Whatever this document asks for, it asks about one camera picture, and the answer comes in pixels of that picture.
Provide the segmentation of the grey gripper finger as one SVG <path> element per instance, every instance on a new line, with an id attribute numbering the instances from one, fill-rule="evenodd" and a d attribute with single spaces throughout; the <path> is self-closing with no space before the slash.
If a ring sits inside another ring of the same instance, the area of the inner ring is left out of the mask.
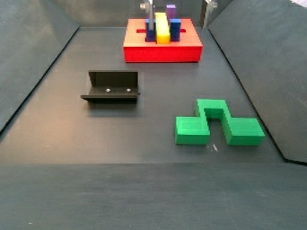
<path id="1" fill-rule="evenodd" d="M 148 14 L 148 29 L 153 30 L 153 0 L 143 0 L 140 9 L 147 11 Z"/>
<path id="2" fill-rule="evenodd" d="M 214 11 L 214 9 L 219 6 L 218 2 L 215 0 L 204 0 L 206 1 L 206 14 L 204 14 L 204 23 L 203 27 L 206 28 L 208 25 L 208 18 Z"/>

